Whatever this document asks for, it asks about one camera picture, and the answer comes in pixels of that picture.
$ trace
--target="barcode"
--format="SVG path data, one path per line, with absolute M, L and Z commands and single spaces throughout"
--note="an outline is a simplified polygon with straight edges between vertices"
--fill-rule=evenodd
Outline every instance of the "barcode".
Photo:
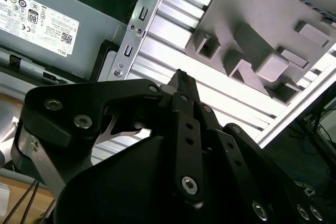
M 62 38 L 61 38 L 62 42 L 65 42 L 68 45 L 71 45 L 72 42 L 72 36 L 66 33 L 62 33 Z

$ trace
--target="silver screw head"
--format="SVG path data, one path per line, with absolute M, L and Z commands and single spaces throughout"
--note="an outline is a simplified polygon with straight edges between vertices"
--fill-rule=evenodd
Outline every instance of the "silver screw head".
M 181 95 L 181 98 L 186 102 L 189 101 L 188 97 L 186 97 L 185 95 Z
M 310 206 L 310 211 L 313 213 L 313 215 L 314 215 L 319 221 L 322 221 L 322 220 L 323 220 L 322 215 L 316 210 L 315 207 Z
M 113 74 L 117 77 L 121 77 L 122 76 L 122 71 L 121 71 L 121 69 L 116 68 L 116 69 L 114 69 Z
M 190 195 L 195 195 L 197 193 L 196 181 L 188 176 L 182 178 L 182 186 L 184 190 Z
M 267 213 L 266 210 L 262 207 L 262 205 L 256 201 L 253 201 L 252 203 L 253 211 L 256 213 L 256 215 L 259 217 L 262 221 L 267 221 Z
M 239 134 L 240 132 L 242 132 L 242 131 L 240 130 L 240 128 L 238 128 L 237 126 L 233 126 L 232 128 L 233 128 L 233 130 L 234 130 L 235 132 L 237 132 L 238 134 Z
M 154 86 L 149 86 L 149 89 L 152 90 L 153 92 L 157 93 L 159 90 L 154 87 Z
M 63 108 L 63 104 L 59 100 L 54 98 L 45 100 L 44 106 L 52 111 L 57 111 Z
M 75 126 L 81 129 L 88 129 L 92 126 L 92 120 L 87 115 L 76 115 L 73 120 Z
M 309 215 L 307 214 L 307 212 L 304 210 L 303 207 L 301 207 L 300 205 L 297 205 L 297 209 L 303 219 L 309 220 Z
M 205 105 L 203 108 L 205 109 L 206 112 L 209 113 L 211 112 L 211 108 L 209 106 Z

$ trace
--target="regulatory label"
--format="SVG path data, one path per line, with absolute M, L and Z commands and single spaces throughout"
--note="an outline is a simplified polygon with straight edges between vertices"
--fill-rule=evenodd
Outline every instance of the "regulatory label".
M 79 22 L 33 0 L 0 0 L 0 29 L 66 57 Z

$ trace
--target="black metal bracket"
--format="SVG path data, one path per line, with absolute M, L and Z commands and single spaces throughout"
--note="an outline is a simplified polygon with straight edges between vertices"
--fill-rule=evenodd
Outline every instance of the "black metal bracket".
M 26 95 L 13 162 L 58 198 L 56 223 L 325 223 L 243 129 L 219 124 L 195 79 L 178 70 L 170 84 L 98 82 Z M 89 164 L 97 139 L 142 128 L 149 138 Z

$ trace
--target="wooden surface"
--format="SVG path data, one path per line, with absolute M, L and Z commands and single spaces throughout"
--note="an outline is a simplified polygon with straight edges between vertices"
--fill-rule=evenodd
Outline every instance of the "wooden surface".
M 18 202 L 18 200 L 21 198 L 21 196 L 25 193 L 25 191 L 28 189 L 30 185 L 24 184 L 24 183 L 21 183 L 21 182 L 12 180 L 12 179 L 8 179 L 5 177 L 0 177 L 0 183 L 6 184 L 11 190 L 8 209 L 7 209 L 7 214 L 9 214 L 11 209 L 15 206 L 15 204 Z M 33 190 L 34 189 L 30 191 L 30 193 L 27 195 L 25 200 L 16 210 L 15 214 L 12 216 L 12 218 L 9 221 L 10 224 L 19 224 L 21 222 L 21 218 L 28 205 L 28 202 L 33 193 Z M 39 188 L 38 193 L 36 194 L 35 199 L 33 201 L 32 207 L 29 210 L 25 223 L 31 224 L 31 223 L 34 223 L 36 219 L 40 218 L 41 215 L 47 210 L 52 200 L 53 200 L 53 197 L 49 191 Z M 4 217 L 0 216 L 0 223 L 3 223 L 6 216 Z

